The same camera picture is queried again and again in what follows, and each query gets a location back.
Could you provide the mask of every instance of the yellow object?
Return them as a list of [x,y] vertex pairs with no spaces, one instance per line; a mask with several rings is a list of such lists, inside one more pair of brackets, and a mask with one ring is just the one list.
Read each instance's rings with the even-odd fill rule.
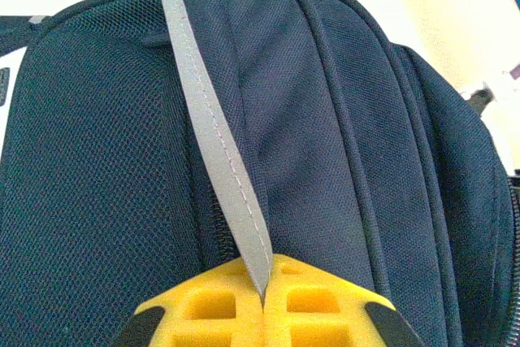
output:
[[262,303],[241,258],[141,304],[165,314],[153,347],[385,346],[364,305],[380,295],[283,255],[273,257]]

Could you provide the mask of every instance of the gray reflective strip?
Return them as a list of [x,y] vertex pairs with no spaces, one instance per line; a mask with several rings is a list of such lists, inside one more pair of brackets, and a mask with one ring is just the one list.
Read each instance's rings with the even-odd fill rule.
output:
[[30,24],[40,24],[42,20],[44,20],[47,17],[47,15],[35,15],[29,18]]
[[184,1],[161,1],[206,170],[253,285],[263,298],[271,277],[272,248],[262,210],[202,60]]

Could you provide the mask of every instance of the zipper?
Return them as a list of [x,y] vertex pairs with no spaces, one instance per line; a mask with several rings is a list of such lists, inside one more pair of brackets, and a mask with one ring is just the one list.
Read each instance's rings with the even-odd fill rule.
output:
[[509,326],[504,347],[520,345],[520,202],[511,180],[508,181],[513,203],[514,244],[513,244],[513,292],[509,304]]
[[218,254],[221,262],[229,262],[238,257],[238,249],[233,240],[228,222],[224,217],[213,186],[210,185],[211,216],[214,224],[215,237],[217,239]]

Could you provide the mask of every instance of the stitching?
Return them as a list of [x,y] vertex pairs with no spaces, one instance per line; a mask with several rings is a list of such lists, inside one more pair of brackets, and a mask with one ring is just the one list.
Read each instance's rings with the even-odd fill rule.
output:
[[[180,0],[175,0],[174,6],[178,10],[180,10],[180,11],[183,10],[183,7],[182,7],[182,4],[180,3]],[[184,43],[185,43],[186,47],[188,48],[188,56],[189,56],[189,58],[190,58],[190,60],[192,62],[193,70],[195,71],[195,75],[197,76],[198,84],[201,86],[201,91],[202,91],[202,94],[204,96],[204,100],[206,101],[206,105],[207,105],[208,111],[210,112],[210,115],[211,115],[211,118],[212,118],[212,122],[213,122],[213,129],[215,130],[215,133],[217,134],[217,137],[220,140],[220,144],[223,147],[223,151],[226,154],[227,162],[229,163],[229,167],[231,168],[231,170],[233,172],[233,176],[235,178],[236,183],[238,184],[238,189],[240,190],[240,194],[242,195],[242,199],[244,199],[245,207],[247,208],[247,211],[249,213],[249,217],[253,221],[254,229],[255,229],[255,231],[257,233],[258,239],[260,240],[260,244],[262,245],[263,253],[264,253],[265,257],[266,257],[266,263],[267,263],[267,266],[268,266],[267,273],[268,273],[268,276],[269,276],[269,279],[270,279],[271,278],[271,262],[269,261],[269,256],[267,255],[266,243],[262,239],[262,235],[260,234],[260,230],[258,229],[258,225],[257,225],[257,223],[256,223],[256,221],[254,219],[253,211],[251,210],[251,207],[249,205],[249,201],[248,201],[248,199],[247,199],[247,197],[245,195],[244,189],[242,187],[241,180],[240,180],[240,178],[239,178],[239,176],[238,176],[238,174],[236,172],[236,169],[235,169],[232,157],[229,154],[228,148],[226,147],[226,141],[223,139],[223,135],[222,135],[222,133],[220,132],[220,129],[219,129],[219,124],[217,123],[217,119],[215,118],[215,113],[213,112],[213,108],[211,107],[210,101],[208,99],[206,88],[204,87],[204,83],[202,82],[201,73],[199,72],[199,70],[197,68],[197,63],[195,61],[195,58],[192,56],[191,52],[193,51],[193,48],[189,44],[188,34],[186,34],[187,25],[183,23],[183,20],[185,20],[185,19],[187,19],[186,16],[181,17],[181,19],[179,20],[179,23],[180,23],[180,28],[182,30],[182,35],[184,37]]]

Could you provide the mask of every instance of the backpack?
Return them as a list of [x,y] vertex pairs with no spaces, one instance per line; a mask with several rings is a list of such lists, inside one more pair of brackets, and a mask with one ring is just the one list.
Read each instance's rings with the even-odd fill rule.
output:
[[[518,345],[518,199],[468,103],[355,0],[184,3],[273,250],[385,296],[426,345]],[[0,61],[27,47],[0,77],[0,344],[109,345],[239,254],[161,0],[37,22],[0,18]]]

